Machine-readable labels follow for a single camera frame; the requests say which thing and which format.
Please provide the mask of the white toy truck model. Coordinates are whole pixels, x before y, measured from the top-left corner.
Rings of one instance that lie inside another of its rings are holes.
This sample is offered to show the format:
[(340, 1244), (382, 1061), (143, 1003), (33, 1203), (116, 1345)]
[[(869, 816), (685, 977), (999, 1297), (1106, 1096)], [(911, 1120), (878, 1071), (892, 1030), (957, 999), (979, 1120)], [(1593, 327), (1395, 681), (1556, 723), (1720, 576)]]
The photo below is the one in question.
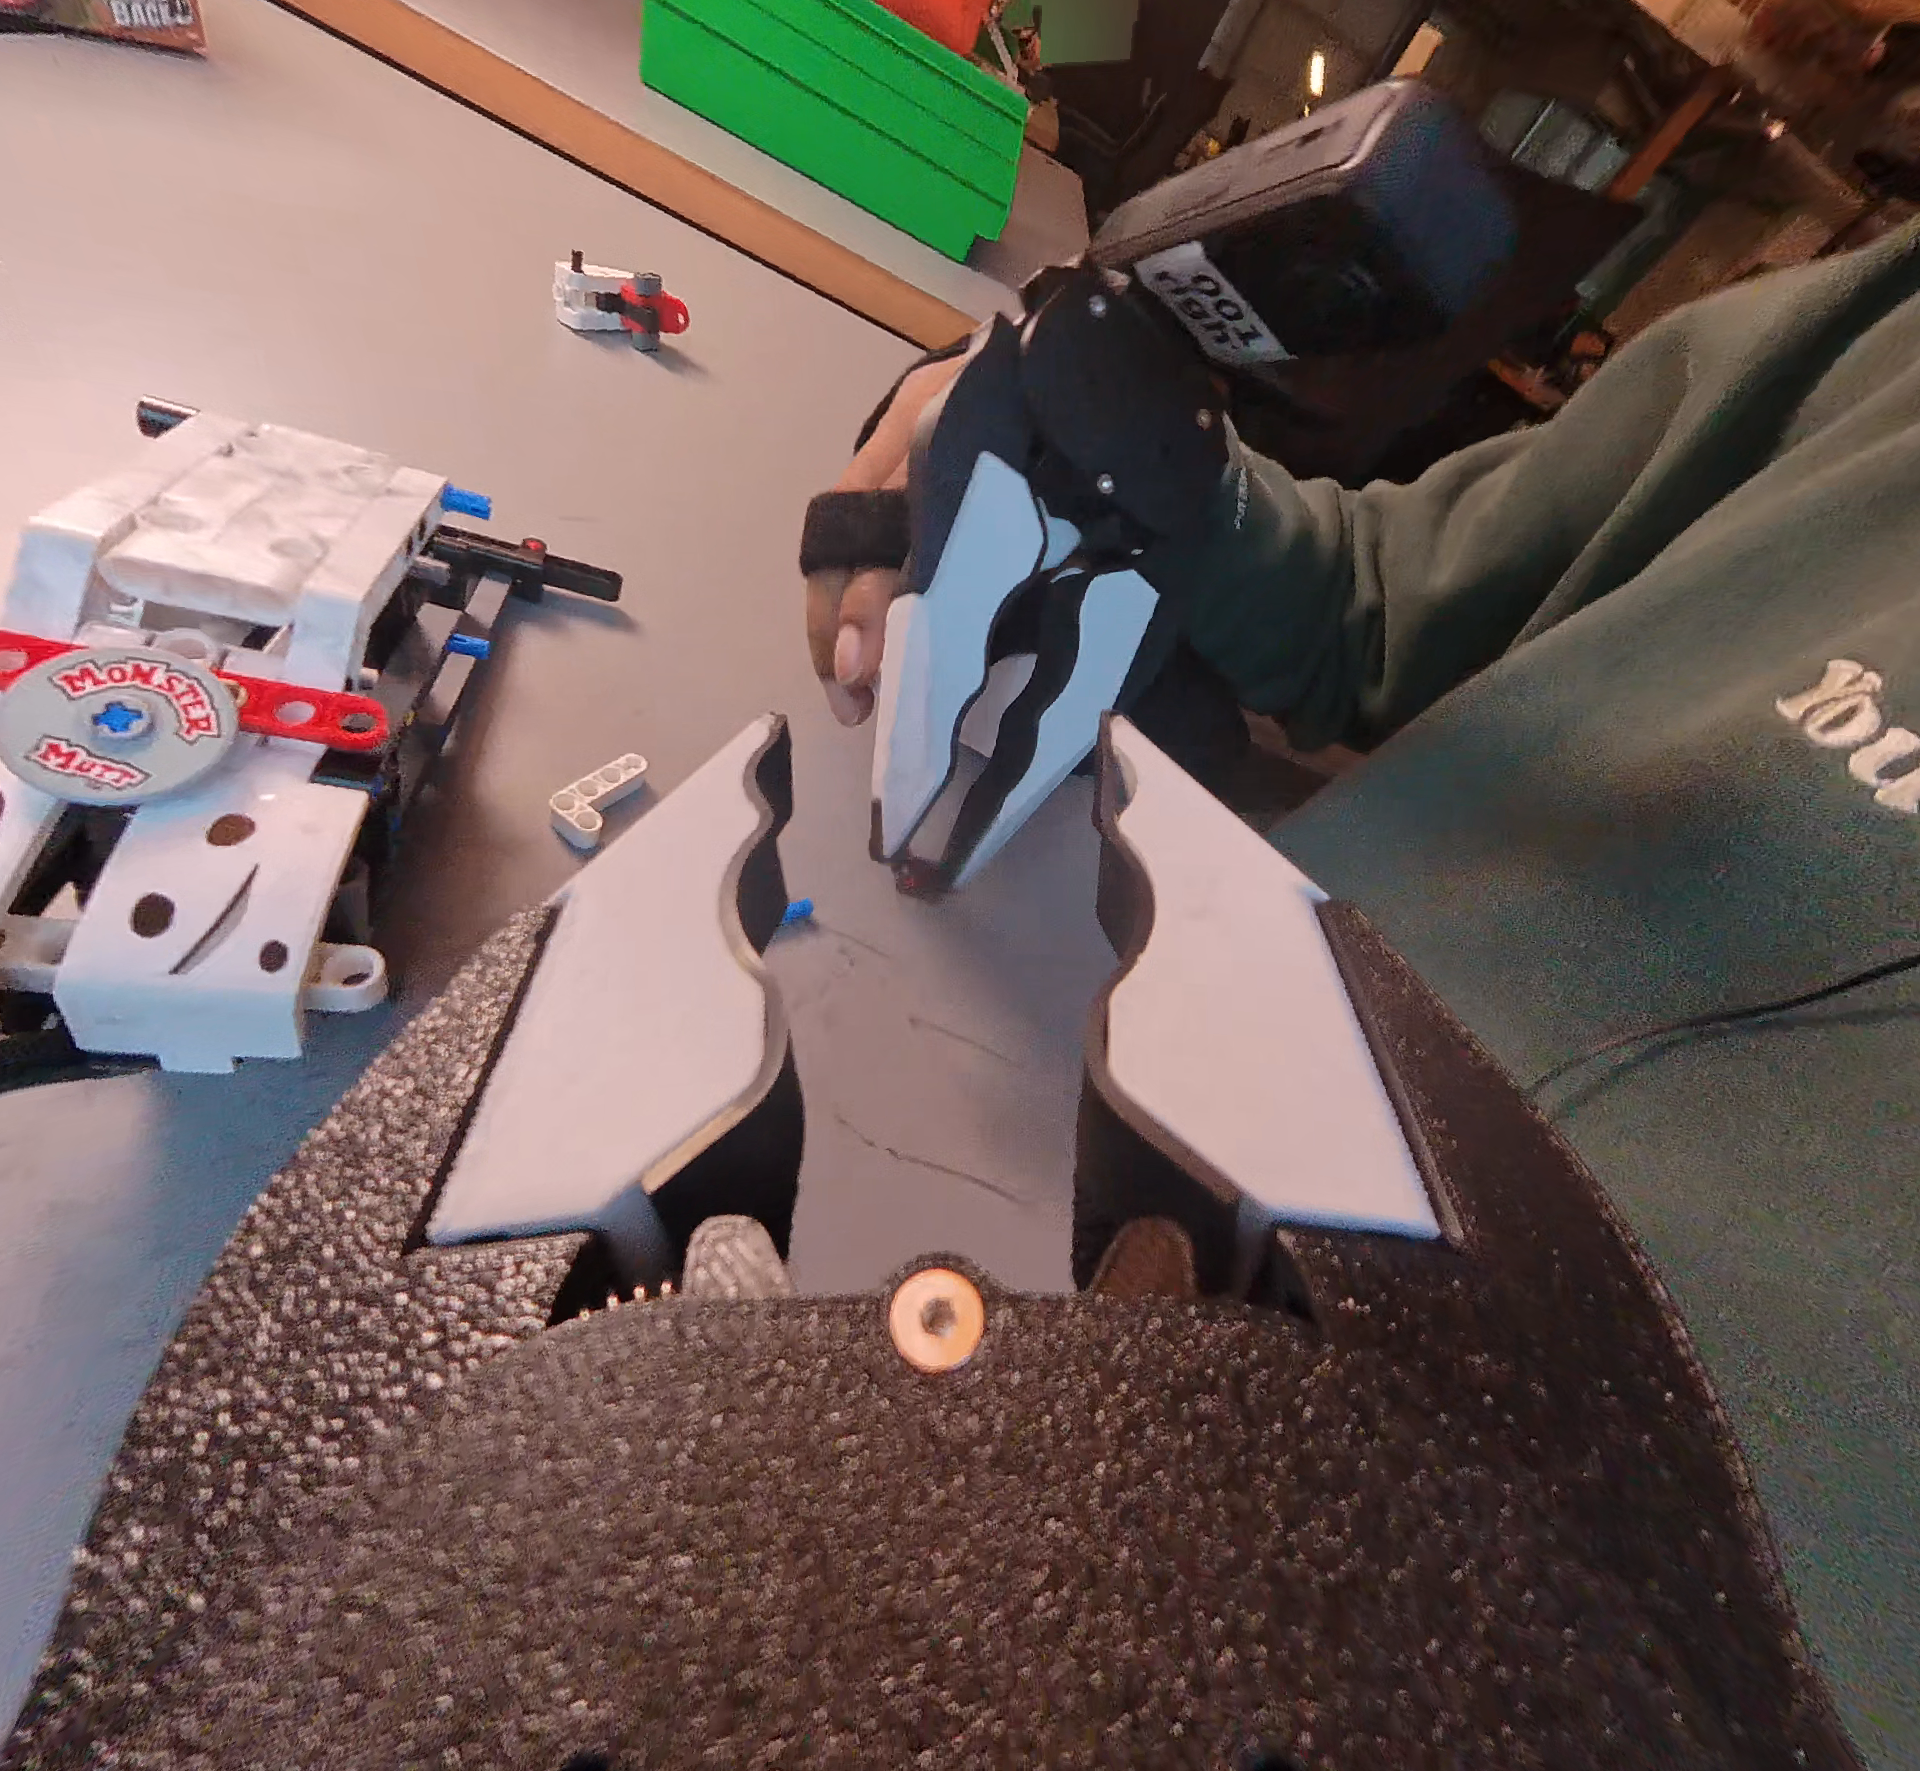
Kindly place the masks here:
[(143, 399), (151, 454), (4, 590), (4, 1089), (296, 1059), (383, 1002), (372, 911), (510, 599), (618, 572), (388, 454)]

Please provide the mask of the white angled brick beam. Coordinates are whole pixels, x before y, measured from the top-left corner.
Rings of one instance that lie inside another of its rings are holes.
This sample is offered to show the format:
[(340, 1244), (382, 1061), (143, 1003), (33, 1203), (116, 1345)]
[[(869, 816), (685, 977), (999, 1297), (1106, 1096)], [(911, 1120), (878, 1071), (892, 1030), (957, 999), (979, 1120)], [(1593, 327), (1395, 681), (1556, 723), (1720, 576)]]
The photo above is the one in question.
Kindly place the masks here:
[(546, 802), (554, 834), (574, 848), (597, 848), (607, 813), (636, 795), (646, 772), (646, 759), (629, 751), (554, 789)]

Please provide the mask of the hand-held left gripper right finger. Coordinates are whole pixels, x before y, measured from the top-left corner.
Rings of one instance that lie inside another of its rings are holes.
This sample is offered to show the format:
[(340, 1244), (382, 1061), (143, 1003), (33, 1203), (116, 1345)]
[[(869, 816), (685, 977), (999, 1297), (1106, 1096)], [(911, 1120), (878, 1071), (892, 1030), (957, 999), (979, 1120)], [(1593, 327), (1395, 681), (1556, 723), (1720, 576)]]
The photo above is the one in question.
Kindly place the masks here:
[(1127, 717), (1096, 744), (1091, 1093), (1235, 1213), (1438, 1238), (1445, 1207), (1360, 1027), (1327, 896)]

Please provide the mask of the green plastic object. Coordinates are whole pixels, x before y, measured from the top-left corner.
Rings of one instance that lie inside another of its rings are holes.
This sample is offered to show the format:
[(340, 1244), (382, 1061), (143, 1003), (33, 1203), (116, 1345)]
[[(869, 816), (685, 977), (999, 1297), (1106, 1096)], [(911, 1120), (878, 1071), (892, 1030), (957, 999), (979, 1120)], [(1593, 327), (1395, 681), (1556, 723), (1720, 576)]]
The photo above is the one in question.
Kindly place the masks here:
[(1010, 218), (1023, 96), (875, 0), (641, 0), (639, 77), (947, 257)]

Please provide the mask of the person's right hand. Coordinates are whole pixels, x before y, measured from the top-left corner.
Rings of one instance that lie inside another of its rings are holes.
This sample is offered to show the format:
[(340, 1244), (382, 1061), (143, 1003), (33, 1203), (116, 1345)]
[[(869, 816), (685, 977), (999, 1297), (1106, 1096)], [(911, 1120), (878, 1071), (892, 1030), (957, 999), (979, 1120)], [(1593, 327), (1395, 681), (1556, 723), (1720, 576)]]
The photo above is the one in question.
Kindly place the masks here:
[[(835, 494), (901, 494), (907, 454), (924, 407), (937, 401), (967, 362), (954, 348), (911, 366), (870, 418), (865, 440), (841, 469)], [(900, 572), (881, 564), (823, 566), (803, 577), (803, 633), (815, 678), (833, 715), (862, 724), (875, 703), (885, 624), (900, 592)]]

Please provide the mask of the white and red brick subassembly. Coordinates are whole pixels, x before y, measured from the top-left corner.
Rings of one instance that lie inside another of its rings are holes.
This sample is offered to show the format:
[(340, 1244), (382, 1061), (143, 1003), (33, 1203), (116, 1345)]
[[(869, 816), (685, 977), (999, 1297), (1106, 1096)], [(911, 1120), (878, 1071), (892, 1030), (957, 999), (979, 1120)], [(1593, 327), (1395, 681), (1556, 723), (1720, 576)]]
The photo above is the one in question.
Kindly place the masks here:
[(654, 271), (615, 270), (570, 249), (553, 264), (554, 319), (568, 330), (618, 334), (642, 353), (658, 353), (665, 339), (687, 332), (691, 317)]

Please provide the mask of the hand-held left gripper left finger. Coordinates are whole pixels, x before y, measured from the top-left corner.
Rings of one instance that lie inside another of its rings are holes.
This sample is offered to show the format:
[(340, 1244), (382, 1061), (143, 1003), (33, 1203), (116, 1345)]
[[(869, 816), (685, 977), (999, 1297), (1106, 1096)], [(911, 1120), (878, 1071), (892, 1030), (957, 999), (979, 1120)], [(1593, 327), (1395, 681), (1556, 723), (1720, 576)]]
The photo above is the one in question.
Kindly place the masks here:
[(548, 902), (429, 1210), (432, 1244), (588, 1235), (615, 1287), (681, 1282), (717, 1220), (786, 1280), (798, 1071), (762, 950), (788, 911), (786, 717), (751, 717)]

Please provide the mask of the grey desk with wooden edge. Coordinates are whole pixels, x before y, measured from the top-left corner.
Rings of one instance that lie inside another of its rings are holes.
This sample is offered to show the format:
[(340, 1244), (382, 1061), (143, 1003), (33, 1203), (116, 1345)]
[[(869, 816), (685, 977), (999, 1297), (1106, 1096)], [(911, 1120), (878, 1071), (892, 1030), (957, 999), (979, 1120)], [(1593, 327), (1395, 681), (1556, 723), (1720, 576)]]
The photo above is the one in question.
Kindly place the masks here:
[(907, 343), (938, 346), (1087, 244), (1080, 179), (1023, 149), (1010, 220), (954, 260), (639, 77), (641, 0), (268, 0)]

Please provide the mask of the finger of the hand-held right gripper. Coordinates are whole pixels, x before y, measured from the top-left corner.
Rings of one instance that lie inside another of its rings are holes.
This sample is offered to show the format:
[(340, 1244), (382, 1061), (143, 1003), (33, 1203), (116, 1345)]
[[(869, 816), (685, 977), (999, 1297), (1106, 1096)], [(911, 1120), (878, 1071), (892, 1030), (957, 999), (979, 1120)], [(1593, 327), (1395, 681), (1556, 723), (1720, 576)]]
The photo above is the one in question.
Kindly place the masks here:
[(996, 619), (952, 776), (905, 851), (905, 885), (969, 885), (1164, 655), (1162, 598), (1133, 570), (1061, 563), (1015, 592)]
[(1006, 603), (1041, 570), (1047, 521), (1025, 479), (981, 452), (924, 587), (887, 613), (873, 744), (873, 854), (900, 860), (957, 764)]

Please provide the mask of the person's right forearm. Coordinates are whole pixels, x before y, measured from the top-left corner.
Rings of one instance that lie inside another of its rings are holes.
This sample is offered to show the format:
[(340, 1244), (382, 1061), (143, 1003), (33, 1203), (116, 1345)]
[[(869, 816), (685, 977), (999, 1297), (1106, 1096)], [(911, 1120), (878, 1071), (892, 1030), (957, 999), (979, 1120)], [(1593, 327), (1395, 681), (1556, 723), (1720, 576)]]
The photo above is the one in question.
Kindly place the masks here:
[(1660, 440), (1579, 401), (1362, 488), (1235, 440), (1183, 561), (1188, 641), (1293, 744), (1379, 744), (1562, 618)]

